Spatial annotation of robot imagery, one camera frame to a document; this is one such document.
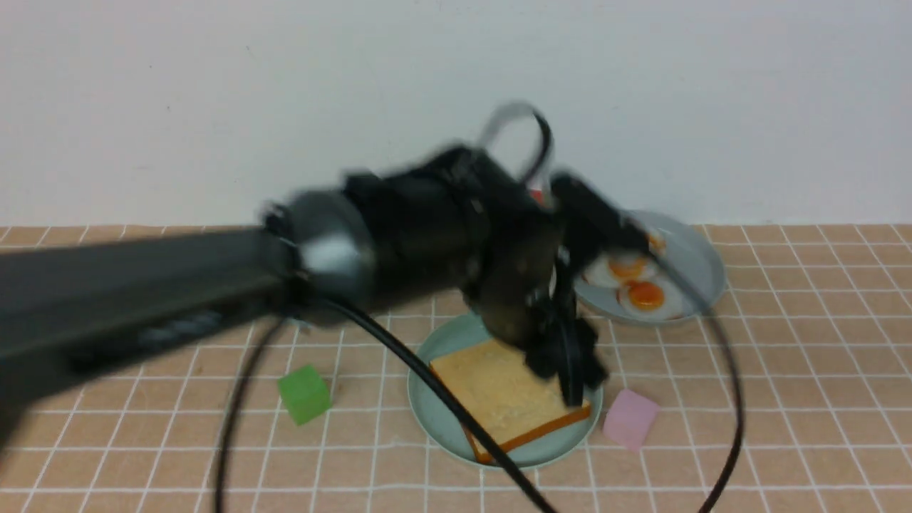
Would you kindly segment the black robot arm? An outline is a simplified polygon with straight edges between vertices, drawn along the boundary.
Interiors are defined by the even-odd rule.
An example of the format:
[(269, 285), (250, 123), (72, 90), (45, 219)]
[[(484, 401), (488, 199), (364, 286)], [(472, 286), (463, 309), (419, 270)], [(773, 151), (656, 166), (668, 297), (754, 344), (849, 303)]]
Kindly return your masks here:
[(2, 445), (43, 399), (264, 317), (328, 328), (459, 289), (489, 334), (558, 378), (567, 405), (607, 373), (559, 266), (566, 219), (481, 150), (349, 172), (260, 227), (2, 256)]

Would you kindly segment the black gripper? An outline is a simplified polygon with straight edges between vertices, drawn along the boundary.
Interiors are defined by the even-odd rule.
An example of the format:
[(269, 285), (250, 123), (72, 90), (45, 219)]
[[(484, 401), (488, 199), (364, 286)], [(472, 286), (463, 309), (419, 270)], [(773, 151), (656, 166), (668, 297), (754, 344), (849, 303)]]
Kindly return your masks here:
[(465, 289), (489, 334), (521, 351), (539, 378), (558, 377), (564, 404), (581, 407), (584, 378), (605, 378), (595, 327), (580, 316), (567, 266), (564, 223), (530, 209), (493, 225), (482, 272)]

